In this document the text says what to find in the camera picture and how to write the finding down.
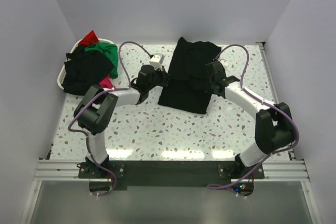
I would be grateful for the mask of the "black t-shirt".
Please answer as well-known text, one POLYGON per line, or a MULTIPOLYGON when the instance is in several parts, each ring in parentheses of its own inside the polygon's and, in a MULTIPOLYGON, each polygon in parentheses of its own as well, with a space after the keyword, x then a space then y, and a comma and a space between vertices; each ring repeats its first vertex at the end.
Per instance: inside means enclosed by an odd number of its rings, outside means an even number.
POLYGON ((206 114, 211 95, 205 92, 205 65, 211 63, 221 50, 209 41, 188 42, 181 37, 169 65, 171 79, 162 89, 158 105, 206 114))

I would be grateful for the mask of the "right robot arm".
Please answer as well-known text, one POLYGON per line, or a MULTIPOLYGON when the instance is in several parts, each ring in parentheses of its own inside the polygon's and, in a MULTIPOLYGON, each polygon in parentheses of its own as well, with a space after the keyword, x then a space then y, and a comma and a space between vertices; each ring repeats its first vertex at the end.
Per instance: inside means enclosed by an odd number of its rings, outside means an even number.
POLYGON ((253 166, 297 142, 298 129, 287 104, 275 104, 245 88, 241 80, 226 75, 219 61, 205 65, 205 76, 206 92, 230 100, 255 120, 255 141, 235 157, 233 171, 237 177, 246 178, 253 166))

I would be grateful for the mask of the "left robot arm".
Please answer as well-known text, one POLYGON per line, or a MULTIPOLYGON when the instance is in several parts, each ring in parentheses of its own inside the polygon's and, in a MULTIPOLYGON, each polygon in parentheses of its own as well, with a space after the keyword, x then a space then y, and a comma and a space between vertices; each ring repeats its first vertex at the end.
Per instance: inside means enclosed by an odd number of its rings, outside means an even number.
POLYGON ((109 155, 106 150, 104 132, 108 127, 115 108, 139 105, 155 87, 166 87, 171 76, 164 67, 143 65, 138 76, 130 81, 127 88, 104 90, 98 85, 89 88, 74 112, 73 119, 80 129, 75 132, 86 136, 86 162, 97 178, 103 178, 109 171, 109 155))

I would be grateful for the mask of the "pink t-shirt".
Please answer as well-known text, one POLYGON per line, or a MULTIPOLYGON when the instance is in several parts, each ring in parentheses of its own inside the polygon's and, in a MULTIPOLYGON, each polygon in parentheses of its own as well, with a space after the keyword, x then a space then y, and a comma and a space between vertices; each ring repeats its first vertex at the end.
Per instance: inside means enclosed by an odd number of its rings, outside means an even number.
POLYGON ((112 89, 114 87, 109 75, 107 75, 102 81, 100 81, 99 84, 102 88, 112 89))

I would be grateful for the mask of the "green t-shirt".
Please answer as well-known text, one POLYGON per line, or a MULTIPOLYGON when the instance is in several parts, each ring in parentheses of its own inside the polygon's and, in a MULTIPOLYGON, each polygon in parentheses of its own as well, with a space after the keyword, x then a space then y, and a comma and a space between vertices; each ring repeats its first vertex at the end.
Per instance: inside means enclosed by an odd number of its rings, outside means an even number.
POLYGON ((118 77, 118 47, 115 44, 110 44, 108 42, 97 42, 85 48, 85 51, 99 51, 104 54, 114 65, 114 68, 110 72, 110 78, 116 79, 118 77))

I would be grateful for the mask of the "black clothes pile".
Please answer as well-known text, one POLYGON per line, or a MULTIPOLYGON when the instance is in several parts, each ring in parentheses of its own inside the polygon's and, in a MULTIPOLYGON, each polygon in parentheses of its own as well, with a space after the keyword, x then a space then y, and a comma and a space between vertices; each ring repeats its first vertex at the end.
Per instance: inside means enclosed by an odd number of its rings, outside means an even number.
POLYGON ((99 84, 114 69, 112 61, 97 50, 78 46, 66 54, 66 71, 62 87, 65 93, 85 95, 92 85, 99 84))

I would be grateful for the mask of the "red t-shirt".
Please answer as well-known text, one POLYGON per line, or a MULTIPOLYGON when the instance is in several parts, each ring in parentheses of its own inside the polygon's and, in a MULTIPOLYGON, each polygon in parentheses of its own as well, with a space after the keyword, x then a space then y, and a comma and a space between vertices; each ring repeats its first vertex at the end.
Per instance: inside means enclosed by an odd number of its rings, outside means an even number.
POLYGON ((99 39, 96 36, 94 30, 92 30, 81 41, 78 42, 78 45, 83 45, 84 47, 88 47, 98 42, 99 42, 99 39))

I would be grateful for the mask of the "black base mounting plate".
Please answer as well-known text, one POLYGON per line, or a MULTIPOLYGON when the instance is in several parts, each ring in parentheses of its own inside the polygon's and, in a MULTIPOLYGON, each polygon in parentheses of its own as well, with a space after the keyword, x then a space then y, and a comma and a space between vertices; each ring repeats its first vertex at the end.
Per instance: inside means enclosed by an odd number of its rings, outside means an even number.
POLYGON ((128 187, 208 187, 252 191, 254 179, 265 177, 262 167, 239 168, 233 161, 110 161, 97 166, 78 163, 78 178, 88 179, 93 192, 128 187))

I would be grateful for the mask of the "right side aluminium rail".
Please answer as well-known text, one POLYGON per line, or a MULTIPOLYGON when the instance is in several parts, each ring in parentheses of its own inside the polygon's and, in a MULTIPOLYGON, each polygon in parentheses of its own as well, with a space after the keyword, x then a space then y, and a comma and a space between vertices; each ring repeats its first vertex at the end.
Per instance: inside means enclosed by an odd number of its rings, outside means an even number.
MULTIPOLYGON (((263 60, 263 63, 264 63, 265 69, 266 69, 266 74, 267 74, 269 85, 270 85, 270 88, 271 88, 273 100, 276 103, 280 103, 280 100, 279 100, 279 97, 278 97, 278 94, 277 94, 277 91, 276 91, 276 88, 275 88, 274 79, 272 77, 272 74, 271 74, 271 71, 270 71, 270 66, 269 66, 269 63, 268 63, 267 56, 266 56, 265 42, 256 42, 256 45, 258 46, 258 48, 260 50, 260 53, 261 53, 261 56, 262 56, 262 60, 263 60)), ((292 144, 290 149, 288 150, 289 157, 290 157, 291 161, 304 161, 304 158, 300 157, 298 155, 298 153, 295 152, 295 150, 296 150, 295 146, 298 145, 298 143, 299 143, 298 141, 299 141, 299 139, 296 141, 296 144, 295 145, 292 144)))

